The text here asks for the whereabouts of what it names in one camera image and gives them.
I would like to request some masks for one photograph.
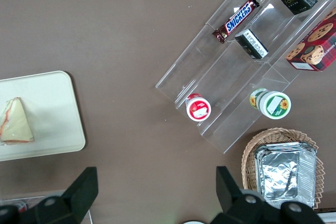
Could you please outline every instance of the white cutting board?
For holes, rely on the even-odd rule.
[[[20,97],[35,139],[0,146],[0,161],[81,150],[85,136],[73,90],[63,71],[0,80],[0,113],[6,101]]]

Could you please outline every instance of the sandwich slice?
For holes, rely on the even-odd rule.
[[[19,97],[6,102],[0,114],[0,142],[3,144],[18,144],[33,142],[26,113]]]

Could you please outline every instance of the woven basket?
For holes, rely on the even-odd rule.
[[[307,137],[306,134],[295,130],[273,128],[260,132],[252,138],[252,140],[247,144],[243,153],[243,159],[241,160],[244,189],[257,190],[254,151],[263,144],[290,142],[306,142],[315,149],[318,149],[316,143],[311,138]],[[317,209],[318,204],[321,203],[324,188],[324,174],[323,162],[317,157],[314,209]]]

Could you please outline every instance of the cookie box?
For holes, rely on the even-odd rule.
[[[336,59],[336,7],[286,55],[296,69],[322,71]]]

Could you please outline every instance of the acrylic display stand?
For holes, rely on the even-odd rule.
[[[283,91],[292,83],[302,70],[293,68],[285,55],[336,6],[336,0],[318,0],[311,10],[293,15],[281,0],[257,0],[260,7],[221,44],[212,32],[245,1],[225,0],[156,85],[187,118],[185,100],[191,93],[209,101],[210,117],[195,124],[223,153],[261,116],[249,103],[253,90]],[[264,59],[251,59],[235,41],[245,29],[268,49]]]

